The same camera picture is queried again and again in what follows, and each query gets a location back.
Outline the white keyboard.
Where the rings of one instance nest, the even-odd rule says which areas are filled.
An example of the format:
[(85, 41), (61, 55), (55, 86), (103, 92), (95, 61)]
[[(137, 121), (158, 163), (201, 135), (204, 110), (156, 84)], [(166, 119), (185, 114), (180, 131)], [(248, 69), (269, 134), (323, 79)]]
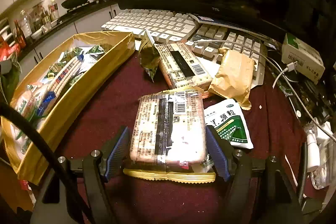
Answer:
[(266, 36), (230, 26), (209, 17), (165, 10), (122, 10), (101, 26), (104, 31), (131, 32), (141, 40), (148, 30), (157, 43), (183, 41), (211, 76), (222, 63), (219, 49), (226, 48), (254, 62), (251, 87), (264, 83)]

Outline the tan paper snack pouch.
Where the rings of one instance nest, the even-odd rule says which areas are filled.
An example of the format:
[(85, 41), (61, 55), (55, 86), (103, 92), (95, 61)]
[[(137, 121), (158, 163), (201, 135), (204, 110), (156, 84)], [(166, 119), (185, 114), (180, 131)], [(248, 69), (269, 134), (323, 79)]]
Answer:
[(213, 78), (209, 92), (226, 99), (234, 99), (243, 110), (250, 110), (249, 101), (255, 62), (234, 50), (220, 48), (223, 55), (218, 72)]

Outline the pink cracker pack barcode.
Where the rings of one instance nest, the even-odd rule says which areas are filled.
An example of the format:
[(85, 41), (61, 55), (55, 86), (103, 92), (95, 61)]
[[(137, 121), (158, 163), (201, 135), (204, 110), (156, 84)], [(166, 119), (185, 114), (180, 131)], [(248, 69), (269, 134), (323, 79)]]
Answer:
[(173, 89), (141, 96), (130, 140), (130, 160), (182, 166), (207, 157), (202, 92)]

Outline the dark green foil snack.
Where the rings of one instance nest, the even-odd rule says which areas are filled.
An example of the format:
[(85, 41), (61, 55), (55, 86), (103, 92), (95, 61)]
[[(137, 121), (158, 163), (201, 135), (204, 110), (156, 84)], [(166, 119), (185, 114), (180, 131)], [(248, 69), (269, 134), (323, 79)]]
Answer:
[(138, 50), (139, 63), (149, 75), (152, 81), (157, 72), (160, 62), (160, 54), (155, 47), (155, 41), (148, 30), (145, 30), (144, 36)]

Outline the green white granule sachet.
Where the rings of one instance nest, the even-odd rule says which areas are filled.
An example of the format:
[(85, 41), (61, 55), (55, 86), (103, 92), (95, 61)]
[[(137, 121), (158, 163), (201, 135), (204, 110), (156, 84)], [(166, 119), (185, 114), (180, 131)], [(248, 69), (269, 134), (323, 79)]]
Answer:
[(233, 147), (253, 149), (242, 108), (234, 99), (226, 99), (204, 110), (205, 123), (213, 126), (221, 139)]

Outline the gold cardboard box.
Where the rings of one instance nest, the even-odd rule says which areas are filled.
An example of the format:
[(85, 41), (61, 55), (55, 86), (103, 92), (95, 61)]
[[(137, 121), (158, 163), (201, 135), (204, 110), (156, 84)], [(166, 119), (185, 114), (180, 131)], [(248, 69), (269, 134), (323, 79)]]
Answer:
[[(47, 69), (56, 62), (62, 52), (74, 46), (88, 46), (90, 44), (109, 44), (110, 50), (64, 93), (38, 129), (38, 133), (52, 151), (57, 149), (71, 124), (103, 83), (134, 53), (134, 35), (131, 32), (120, 31), (87, 32), (73, 35), (36, 65), (15, 89), (12, 103), (16, 103), (28, 84), (36, 83), (47, 73)], [(19, 155), (19, 147), (14, 140), (14, 125), (3, 117), (1, 126), (6, 153), (17, 178), (35, 185), (39, 184), (49, 166), (47, 160), (33, 143), (29, 145), (23, 156)]]

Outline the maroon table cloth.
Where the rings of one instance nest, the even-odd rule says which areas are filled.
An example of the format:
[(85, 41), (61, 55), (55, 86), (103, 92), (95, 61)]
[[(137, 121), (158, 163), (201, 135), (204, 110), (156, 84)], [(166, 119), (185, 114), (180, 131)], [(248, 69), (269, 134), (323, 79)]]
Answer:
[[(306, 139), (284, 94), (272, 86), (273, 76), (250, 93), (252, 108), (244, 113), (253, 149), (252, 157), (275, 155), (289, 177), (298, 173), (301, 145)], [(57, 154), (80, 158), (99, 149), (121, 126), (132, 128), (139, 97), (167, 88), (160, 72), (150, 79), (133, 54), (105, 82), (85, 106), (58, 146)], [(106, 185), (119, 223), (223, 223), (226, 183), (208, 184), (148, 181), (121, 174)]]

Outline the white medicine box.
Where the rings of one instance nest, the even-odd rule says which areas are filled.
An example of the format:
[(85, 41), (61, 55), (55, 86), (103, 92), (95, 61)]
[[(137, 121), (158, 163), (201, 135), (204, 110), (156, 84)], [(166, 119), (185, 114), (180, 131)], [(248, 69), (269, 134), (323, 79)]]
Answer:
[(285, 35), (282, 44), (281, 61), (284, 64), (297, 62), (296, 70), (315, 84), (325, 71), (319, 52), (290, 33)]

